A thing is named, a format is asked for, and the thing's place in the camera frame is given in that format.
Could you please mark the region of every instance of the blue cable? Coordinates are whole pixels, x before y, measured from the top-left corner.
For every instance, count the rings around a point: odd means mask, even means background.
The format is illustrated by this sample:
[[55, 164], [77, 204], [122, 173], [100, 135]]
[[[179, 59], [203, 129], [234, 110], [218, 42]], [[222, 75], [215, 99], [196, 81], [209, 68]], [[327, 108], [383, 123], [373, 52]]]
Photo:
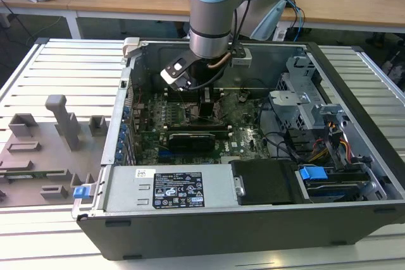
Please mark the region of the blue cable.
[[294, 11], [298, 14], [299, 20], [298, 20], [298, 33], [296, 37], [294, 38], [294, 42], [297, 41], [299, 34], [301, 33], [302, 29], [302, 14], [301, 14], [301, 9], [297, 8], [297, 6], [291, 1], [291, 0], [286, 0], [293, 8]]

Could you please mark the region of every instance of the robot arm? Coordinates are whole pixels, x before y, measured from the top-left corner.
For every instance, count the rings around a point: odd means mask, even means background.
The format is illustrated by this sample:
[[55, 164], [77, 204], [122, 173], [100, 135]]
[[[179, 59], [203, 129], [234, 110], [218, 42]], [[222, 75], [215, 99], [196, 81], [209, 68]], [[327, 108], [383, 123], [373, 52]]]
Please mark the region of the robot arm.
[[[169, 63], [161, 76], [174, 89], [196, 90], [219, 79], [232, 58], [230, 33], [238, 8], [240, 33], [266, 40], [274, 31], [284, 0], [191, 0], [190, 50]], [[192, 80], [198, 85], [191, 87]]]

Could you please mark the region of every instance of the blue clip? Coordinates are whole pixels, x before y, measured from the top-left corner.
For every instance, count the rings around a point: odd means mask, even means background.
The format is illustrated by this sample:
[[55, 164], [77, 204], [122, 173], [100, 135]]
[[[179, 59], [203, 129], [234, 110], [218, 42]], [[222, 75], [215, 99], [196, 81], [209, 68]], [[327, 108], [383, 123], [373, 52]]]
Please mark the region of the blue clip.
[[73, 198], [75, 199], [89, 199], [90, 198], [90, 186], [76, 187], [73, 192]]
[[328, 175], [323, 167], [303, 167], [299, 170], [303, 180], [327, 180]]

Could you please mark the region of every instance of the motherboard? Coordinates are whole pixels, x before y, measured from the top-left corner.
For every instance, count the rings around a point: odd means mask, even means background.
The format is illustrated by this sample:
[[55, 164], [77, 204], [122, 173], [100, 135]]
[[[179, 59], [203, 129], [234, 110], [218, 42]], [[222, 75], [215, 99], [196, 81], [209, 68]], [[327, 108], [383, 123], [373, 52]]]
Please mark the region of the motherboard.
[[215, 100], [212, 115], [202, 117], [195, 94], [135, 94], [129, 129], [136, 164], [221, 164], [269, 158], [258, 130], [261, 99], [230, 91], [216, 92]]

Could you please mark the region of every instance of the green circuit board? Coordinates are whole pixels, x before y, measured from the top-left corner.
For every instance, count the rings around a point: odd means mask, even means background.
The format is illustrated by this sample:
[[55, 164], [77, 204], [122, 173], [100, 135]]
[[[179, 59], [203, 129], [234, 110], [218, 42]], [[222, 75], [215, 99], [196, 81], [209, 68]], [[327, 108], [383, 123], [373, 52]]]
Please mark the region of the green circuit board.
[[[154, 95], [145, 102], [144, 112], [138, 113], [141, 118], [134, 118], [139, 122], [134, 132], [140, 147], [136, 153], [137, 164], [220, 164], [233, 159], [269, 158], [258, 132], [259, 103], [259, 99], [240, 102], [239, 94], [231, 92], [215, 103], [212, 116], [201, 118], [196, 103], [170, 102], [162, 95]], [[193, 132], [220, 135], [216, 136], [215, 148], [209, 152], [171, 152], [170, 134], [188, 133], [188, 128], [196, 125], [203, 131]]]

